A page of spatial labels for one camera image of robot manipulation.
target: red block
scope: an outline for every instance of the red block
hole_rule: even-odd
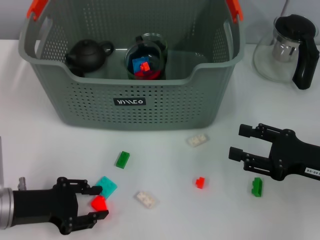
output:
[[[205,185],[205,178],[204,177],[200,177],[199,179],[197,179],[195,181],[195,185],[198,189],[203,189],[204,185]]]
[[[106,199],[103,196],[97,196],[95,199],[93,199],[93,201],[91,202],[91,206],[97,212],[108,210]]]

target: teapot handle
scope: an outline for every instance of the teapot handle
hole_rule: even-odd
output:
[[[304,35],[302,43],[299,46],[299,57],[293,82],[301,89],[310,88],[319,60],[319,51],[315,39],[310,35]]]
[[[115,50],[115,46],[110,41],[100,42],[99,45],[103,48],[106,57],[109,57]]]

